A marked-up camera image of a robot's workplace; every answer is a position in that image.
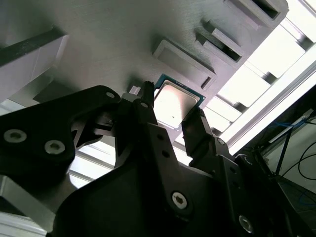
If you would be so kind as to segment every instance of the rectangular slot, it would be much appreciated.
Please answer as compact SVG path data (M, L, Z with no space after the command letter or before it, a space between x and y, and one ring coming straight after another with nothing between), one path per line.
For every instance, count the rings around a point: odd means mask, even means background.
M207 78L205 82L202 84L201 88L203 90L208 90L209 87L213 84L214 80L212 78Z
M223 53L225 53L227 56L229 56L231 59L233 59L235 62L238 62L241 56L234 52L231 48L229 48L227 45L224 45L224 47L219 48Z
M274 29L288 12L286 4L280 4L275 0L226 0L225 2L255 30L259 26Z
M211 36L207 38L203 35L198 35L197 39L203 47L231 66L238 67L243 63L241 58L244 52L241 47L218 29L214 29Z
M275 19L279 14L266 0L252 0L258 7L261 8L271 19Z

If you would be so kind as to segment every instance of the wire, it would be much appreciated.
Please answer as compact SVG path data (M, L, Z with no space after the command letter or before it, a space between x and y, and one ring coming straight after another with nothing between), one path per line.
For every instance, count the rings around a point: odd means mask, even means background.
M282 127L299 127L305 123L304 120L299 121L297 124L290 124L290 123L280 123L280 122L274 122L277 126L282 126Z
M305 153L309 150L310 147L312 147L313 145L315 145L316 142L313 142L312 144L310 144L309 147L306 148L306 150L303 152L303 154L301 155L301 158L299 159L298 161L298 172L300 173L301 176L303 176L304 178L308 179L308 180L316 180L316 179L313 179L313 178L309 178L307 176L305 176L302 172L301 172L301 161L303 160L303 157L305 155Z
M313 124L313 125L316 125L316 123L314 123L314 122L304 121L304 123L308 123L308 124Z
M289 172L289 171L290 171L292 168L294 168L296 165L300 164L302 161L306 160L306 159L309 158L309 157L314 157L314 156L316 156L316 154L307 156L307 157L303 158L302 160L299 160L299 161L296 162L294 165L292 165L284 174L282 174L282 177L284 177L284 176L287 174L287 172Z

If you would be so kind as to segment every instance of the blue cable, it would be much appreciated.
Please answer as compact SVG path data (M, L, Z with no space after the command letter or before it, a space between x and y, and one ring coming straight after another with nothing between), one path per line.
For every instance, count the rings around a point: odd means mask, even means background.
M276 125L278 126L282 126L282 127L299 127L301 125L303 125L305 123L305 121L300 121L297 124L291 125L290 123L280 123L280 122L274 122Z
M305 194L307 191L308 191L308 190L305 190L305 191L301 194L301 196L300 196L300 198L299 198L299 203L300 203L301 205L303 205L303 206L316 206L315 204L304 203L304 202L302 201L303 196L306 196L306 197L309 198L309 196L307 196L307 195Z

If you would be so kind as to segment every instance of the black cable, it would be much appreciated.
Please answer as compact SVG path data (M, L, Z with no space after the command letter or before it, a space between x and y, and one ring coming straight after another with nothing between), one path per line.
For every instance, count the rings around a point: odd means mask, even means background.
M285 153L286 153L286 149L287 149L288 143L289 143L289 141L291 139L292 131L293 131L293 128L291 128L288 132L286 132L286 139L285 139L285 142L284 142L284 145L283 145L283 149L282 149L282 152L281 152L280 159L278 160L277 167L276 167L276 174L277 175L280 174L281 166L282 166L282 163L283 163L283 160L284 160L284 156L285 156Z
M308 122L308 121L304 121L304 123L308 123L308 124L313 124L313 125L316 125L316 123L313 123L313 122Z
M307 176L305 176L302 172L301 172L301 161L305 155L305 153L309 150L310 147L312 147L313 145L315 145L316 142L313 142L312 144L310 144L309 147L306 148L306 150L303 152L303 154L301 155L301 158L299 159L298 161L298 172L300 173L301 176L303 176L304 178L308 179L308 180L316 180L316 179L313 179L313 178L309 178Z
M303 160L305 160L305 159L307 159L307 158L309 158L309 157L313 157L313 156L316 156L316 154L307 156L307 157L303 158L302 160L299 160L298 162L296 162L296 163L295 163L294 165L292 165L284 174L282 174L282 177L284 177L287 172L289 172L289 171L290 171L292 168L294 168L296 165L300 164Z

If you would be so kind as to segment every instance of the screw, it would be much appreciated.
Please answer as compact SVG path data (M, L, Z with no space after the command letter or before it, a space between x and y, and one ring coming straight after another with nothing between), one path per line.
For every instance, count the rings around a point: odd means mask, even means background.
M109 96L110 98L114 98L114 97L115 97L115 95L113 95L113 94L110 93L110 92L107 92L107 96Z
M247 231L249 234L253 233L253 227L252 227L250 221L246 217L239 216L239 223L243 227L243 229L245 231Z
M20 143L26 140L27 135L19 129L10 129L4 133L3 137L9 143Z
M219 144L221 144L221 145L225 145L225 142L224 142L222 139L217 138L217 141L219 142Z
M188 205L186 198L179 192L174 192L172 194L172 201L181 210L186 208Z
M148 108L148 105L144 102L140 103L142 106L144 106L145 108Z
M51 140L45 144L45 151L48 154L59 155L64 152L65 149L65 145L61 141Z

